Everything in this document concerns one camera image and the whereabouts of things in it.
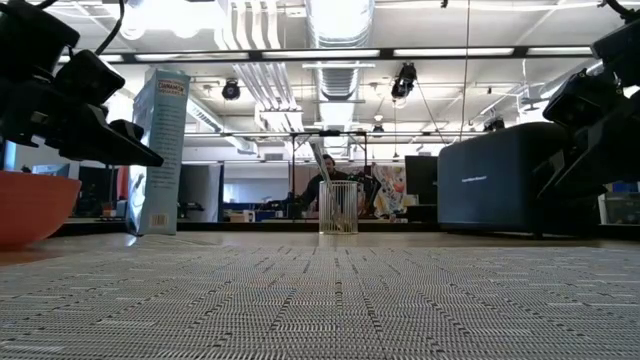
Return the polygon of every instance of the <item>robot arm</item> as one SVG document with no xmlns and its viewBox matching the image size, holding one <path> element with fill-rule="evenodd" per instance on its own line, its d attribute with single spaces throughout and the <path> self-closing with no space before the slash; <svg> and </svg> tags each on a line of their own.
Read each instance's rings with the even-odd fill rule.
<svg viewBox="0 0 640 360">
<path fill-rule="evenodd" d="M 552 96 L 543 116 L 565 128 L 571 141 L 550 159 L 554 176 L 540 195 L 589 192 L 602 184 L 640 181 L 640 96 L 623 87 L 640 85 L 640 13 L 607 0 L 625 25 L 591 46 L 604 71 L 574 74 Z"/>
<path fill-rule="evenodd" d="M 162 157 L 140 142 L 142 128 L 106 123 L 103 104 L 125 81 L 96 54 L 81 51 L 52 75 L 80 35 L 40 8 L 46 6 L 0 4 L 0 135 L 32 147 L 32 137 L 41 137 L 73 160 L 161 166 Z"/>
</svg>

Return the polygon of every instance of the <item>ceiling light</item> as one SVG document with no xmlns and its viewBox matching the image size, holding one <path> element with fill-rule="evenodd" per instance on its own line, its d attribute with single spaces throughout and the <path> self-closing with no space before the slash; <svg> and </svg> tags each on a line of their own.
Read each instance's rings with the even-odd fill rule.
<svg viewBox="0 0 640 360">
<path fill-rule="evenodd" d="M 108 63 L 123 62 L 121 55 L 100 55 L 100 60 Z"/>
<path fill-rule="evenodd" d="M 221 160 L 182 160 L 182 165 L 211 165 L 211 164 L 223 164 Z"/>
<path fill-rule="evenodd" d="M 513 48 L 441 48 L 441 49 L 397 49 L 393 51 L 395 57 L 447 57 L 447 56 L 509 56 Z"/>
<path fill-rule="evenodd" d="M 220 137 L 220 133 L 185 133 L 184 137 L 188 137 L 188 138 L 214 138 L 214 137 Z"/>
<path fill-rule="evenodd" d="M 171 54 L 141 54 L 134 55 L 138 62 L 182 62 L 182 61 L 212 61 L 212 60 L 246 60 L 249 54 L 237 51 L 220 51 L 215 53 L 171 53 Z"/>
<path fill-rule="evenodd" d="M 422 132 L 421 131 L 399 131 L 399 132 L 386 133 L 385 135 L 388 135 L 388 136 L 422 136 Z"/>
<path fill-rule="evenodd" d="M 380 50 L 371 49 L 266 51 L 262 53 L 262 57 L 265 59 L 376 58 L 378 56 L 380 56 Z"/>
<path fill-rule="evenodd" d="M 121 63 L 124 62 L 124 59 L 122 58 L 122 55 L 100 55 L 99 56 L 100 60 L 107 62 L 107 63 Z M 69 62 L 71 58 L 67 55 L 62 55 L 60 56 L 60 59 L 58 60 L 58 64 L 66 64 Z"/>
<path fill-rule="evenodd" d="M 289 137 L 289 133 L 285 132 L 257 132 L 257 133 L 233 133 L 228 134 L 235 137 Z"/>
<path fill-rule="evenodd" d="M 375 126 L 373 127 L 372 132 L 373 132 L 373 133 L 376 133 L 377 135 L 379 135 L 379 134 L 381 134 L 381 133 L 384 133 L 384 128 L 382 127 L 382 125 L 375 125 Z"/>
<path fill-rule="evenodd" d="M 303 69 L 370 69 L 376 67 L 373 63 L 314 63 L 302 64 Z"/>
<path fill-rule="evenodd" d="M 530 48 L 527 55 L 591 55 L 588 46 L 538 47 Z"/>
<path fill-rule="evenodd" d="M 260 164 L 265 163 L 266 160 L 224 160 L 225 164 Z"/>
</svg>

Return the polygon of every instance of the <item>orange bowl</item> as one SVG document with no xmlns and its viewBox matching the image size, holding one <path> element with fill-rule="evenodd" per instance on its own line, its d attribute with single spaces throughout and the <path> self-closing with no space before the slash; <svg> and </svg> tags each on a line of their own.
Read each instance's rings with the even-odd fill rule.
<svg viewBox="0 0 640 360">
<path fill-rule="evenodd" d="M 0 171 L 0 250 L 46 239 L 73 211 L 81 181 Z"/>
</svg>

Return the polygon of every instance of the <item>table surface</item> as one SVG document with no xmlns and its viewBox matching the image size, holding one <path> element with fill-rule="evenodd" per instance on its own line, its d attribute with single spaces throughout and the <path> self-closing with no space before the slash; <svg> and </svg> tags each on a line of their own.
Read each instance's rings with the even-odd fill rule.
<svg viewBox="0 0 640 360">
<path fill-rule="evenodd" d="M 44 260 L 81 252 L 116 250 L 145 244 L 229 245 L 229 246 L 314 246 L 314 247 L 597 247 L 640 249 L 640 242 L 617 240 L 455 235 L 442 232 L 360 233 L 320 235 L 317 233 L 180 232 L 176 236 L 116 233 L 52 238 L 19 251 L 0 251 L 0 266 Z"/>
<path fill-rule="evenodd" d="M 24 262 L 0 267 L 0 359 L 637 360 L 638 250 L 444 233 L 51 239 L 0 257 Z"/>
</svg>

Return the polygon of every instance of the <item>spotlight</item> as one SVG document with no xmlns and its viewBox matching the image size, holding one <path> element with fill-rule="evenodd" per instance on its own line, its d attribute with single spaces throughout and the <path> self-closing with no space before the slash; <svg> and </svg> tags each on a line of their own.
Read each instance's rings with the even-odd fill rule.
<svg viewBox="0 0 640 360">
<path fill-rule="evenodd" d="M 384 128 L 382 127 L 382 125 L 375 125 L 373 127 L 372 132 L 374 132 L 374 133 L 383 133 L 384 132 Z"/>
<path fill-rule="evenodd" d="M 491 132 L 504 129 L 504 119 L 502 116 L 495 116 L 484 122 L 484 132 Z"/>
<path fill-rule="evenodd" d="M 240 87 L 237 79 L 227 79 L 226 85 L 222 88 L 222 97 L 229 101 L 238 100 Z"/>
<path fill-rule="evenodd" d="M 409 96 L 409 93 L 413 90 L 413 82 L 417 78 L 418 74 L 413 63 L 404 63 L 391 88 L 391 96 L 396 100 Z"/>
</svg>

